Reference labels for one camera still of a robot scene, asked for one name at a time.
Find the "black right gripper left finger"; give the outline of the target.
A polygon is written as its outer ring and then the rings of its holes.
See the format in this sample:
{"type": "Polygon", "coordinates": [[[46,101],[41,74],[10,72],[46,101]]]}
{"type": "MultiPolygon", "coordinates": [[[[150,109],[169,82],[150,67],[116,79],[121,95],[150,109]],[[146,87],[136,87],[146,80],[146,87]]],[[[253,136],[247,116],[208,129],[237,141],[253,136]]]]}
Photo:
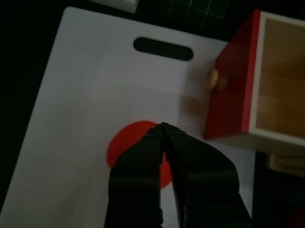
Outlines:
{"type": "Polygon", "coordinates": [[[112,172],[104,228],[163,228],[161,125],[126,126],[110,142],[108,162],[112,172]]]}

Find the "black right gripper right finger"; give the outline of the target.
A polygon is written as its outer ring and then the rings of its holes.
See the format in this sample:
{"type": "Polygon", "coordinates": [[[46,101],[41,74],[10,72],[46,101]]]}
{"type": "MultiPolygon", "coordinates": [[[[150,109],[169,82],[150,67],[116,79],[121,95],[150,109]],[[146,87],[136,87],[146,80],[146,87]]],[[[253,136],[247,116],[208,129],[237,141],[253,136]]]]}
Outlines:
{"type": "Polygon", "coordinates": [[[176,126],[163,125],[180,228],[256,228],[233,161],[176,126]]]}

